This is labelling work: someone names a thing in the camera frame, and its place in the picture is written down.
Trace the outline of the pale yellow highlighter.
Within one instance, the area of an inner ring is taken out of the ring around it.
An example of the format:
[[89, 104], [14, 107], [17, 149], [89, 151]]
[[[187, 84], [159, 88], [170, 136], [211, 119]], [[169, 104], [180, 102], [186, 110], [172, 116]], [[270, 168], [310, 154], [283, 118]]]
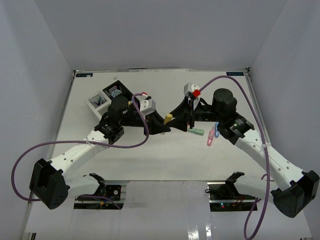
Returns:
[[172, 118], [173, 118], [173, 115], [168, 113], [163, 120], [163, 124], [166, 125], [168, 122], [172, 120]]

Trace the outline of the blue gel pen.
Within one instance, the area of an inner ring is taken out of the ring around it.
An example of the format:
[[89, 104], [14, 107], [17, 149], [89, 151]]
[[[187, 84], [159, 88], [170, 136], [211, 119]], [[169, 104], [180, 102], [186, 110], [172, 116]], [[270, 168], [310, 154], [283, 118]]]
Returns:
[[98, 98], [98, 105], [102, 105], [104, 103], [104, 96], [102, 92], [99, 93], [99, 98]]

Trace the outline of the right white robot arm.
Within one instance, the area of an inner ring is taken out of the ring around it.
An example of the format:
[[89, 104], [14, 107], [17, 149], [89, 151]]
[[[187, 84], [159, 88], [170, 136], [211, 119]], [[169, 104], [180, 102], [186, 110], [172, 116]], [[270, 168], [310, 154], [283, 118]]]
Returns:
[[289, 218], [296, 217], [315, 197], [319, 175], [294, 165], [272, 146], [254, 125], [237, 112], [237, 100], [226, 88], [213, 93], [212, 103], [200, 98], [196, 85], [184, 90], [184, 100], [171, 114], [167, 126], [187, 131], [195, 122], [217, 122], [220, 136], [228, 140], [258, 163], [270, 175], [270, 181], [246, 181], [244, 173], [236, 172], [226, 181], [226, 195], [236, 200], [243, 194], [262, 198], [268, 196], [275, 207]]

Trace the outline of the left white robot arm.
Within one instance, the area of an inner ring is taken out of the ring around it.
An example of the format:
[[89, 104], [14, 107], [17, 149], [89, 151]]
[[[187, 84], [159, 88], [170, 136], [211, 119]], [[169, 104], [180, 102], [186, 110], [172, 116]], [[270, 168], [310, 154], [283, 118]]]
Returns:
[[146, 137], [170, 132], [151, 97], [142, 94], [142, 100], [137, 102], [134, 95], [131, 100], [117, 96], [84, 140], [74, 140], [74, 146], [69, 150], [50, 160], [42, 158], [35, 163], [30, 190], [50, 210], [59, 207], [68, 196], [110, 202], [119, 200], [119, 194], [108, 194], [108, 185], [96, 173], [79, 178], [73, 175], [95, 155], [108, 148], [116, 148], [115, 143], [124, 135], [126, 126], [142, 127]]

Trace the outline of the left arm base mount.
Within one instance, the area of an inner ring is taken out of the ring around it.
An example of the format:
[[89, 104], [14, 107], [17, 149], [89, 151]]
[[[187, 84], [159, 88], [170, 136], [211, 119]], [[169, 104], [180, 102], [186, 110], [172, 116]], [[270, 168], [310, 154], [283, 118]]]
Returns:
[[125, 192], [119, 184], [107, 184], [92, 197], [78, 196], [74, 209], [82, 210], [121, 210], [124, 206]]

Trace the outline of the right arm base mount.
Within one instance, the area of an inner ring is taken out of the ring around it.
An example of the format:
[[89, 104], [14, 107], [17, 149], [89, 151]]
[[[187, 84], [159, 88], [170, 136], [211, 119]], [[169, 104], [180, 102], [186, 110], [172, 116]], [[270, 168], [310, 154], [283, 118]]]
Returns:
[[236, 193], [224, 183], [208, 184], [205, 193], [212, 213], [249, 212], [255, 202], [254, 197]]

